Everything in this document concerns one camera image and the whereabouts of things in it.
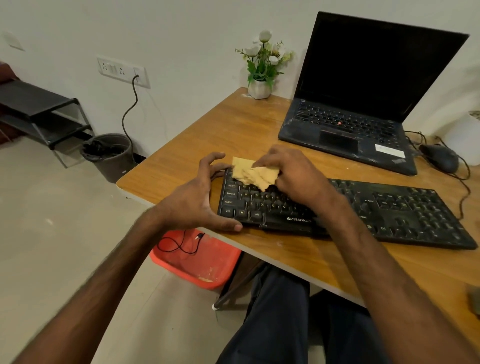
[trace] wooden desk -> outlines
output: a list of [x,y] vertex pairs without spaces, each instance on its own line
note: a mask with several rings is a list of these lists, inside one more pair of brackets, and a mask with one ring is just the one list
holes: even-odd
[[[255,160],[272,144],[280,143],[301,149],[328,178],[433,188],[452,211],[458,213],[464,187],[454,178],[430,168],[420,158],[416,160],[418,175],[408,177],[278,141],[277,134],[289,105],[289,100],[275,96],[254,100],[246,96],[246,89],[240,88],[127,173],[117,186],[130,196],[156,204],[175,187],[192,179],[199,159],[212,151],[225,152],[227,162],[231,162],[233,156]],[[480,169],[473,168],[472,174],[467,182],[472,195],[464,203],[463,225],[480,243]],[[210,199],[214,211],[220,188],[221,179],[217,179]],[[355,282],[331,241],[248,228],[240,234],[209,233],[320,287],[362,303]],[[467,284],[480,286],[480,249],[452,251],[393,243],[385,246],[480,349],[480,321],[469,310],[466,295]]]

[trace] zebronics logo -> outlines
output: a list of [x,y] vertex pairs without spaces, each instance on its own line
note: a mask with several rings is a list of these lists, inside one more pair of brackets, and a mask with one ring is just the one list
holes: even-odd
[[299,221],[299,222],[312,222],[312,220],[308,220],[306,218],[287,218],[288,221]]

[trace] wall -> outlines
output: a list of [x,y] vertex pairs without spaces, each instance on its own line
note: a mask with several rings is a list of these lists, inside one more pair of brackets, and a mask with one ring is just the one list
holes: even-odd
[[480,106],[478,0],[4,0],[0,31],[26,52],[0,39],[0,59],[27,82],[77,97],[97,133],[121,132],[134,96],[127,83],[98,73],[96,55],[146,67],[151,89],[139,89],[126,126],[138,152],[150,155],[245,85],[234,48],[250,46],[264,28],[297,54],[274,92],[292,97],[318,10],[471,34],[406,129],[433,133]]

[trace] power socket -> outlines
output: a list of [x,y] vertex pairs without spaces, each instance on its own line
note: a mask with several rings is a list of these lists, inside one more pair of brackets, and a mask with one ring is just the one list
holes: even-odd
[[138,75],[135,78],[135,85],[150,88],[145,67],[133,66],[127,62],[103,56],[97,56],[96,59],[100,74],[128,83],[131,83],[132,79]]

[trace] black mouse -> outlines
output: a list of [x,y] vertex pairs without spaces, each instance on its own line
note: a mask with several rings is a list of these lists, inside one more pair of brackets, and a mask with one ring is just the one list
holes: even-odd
[[458,169],[458,155],[450,148],[435,144],[420,145],[420,152],[439,170],[446,173],[455,173]]

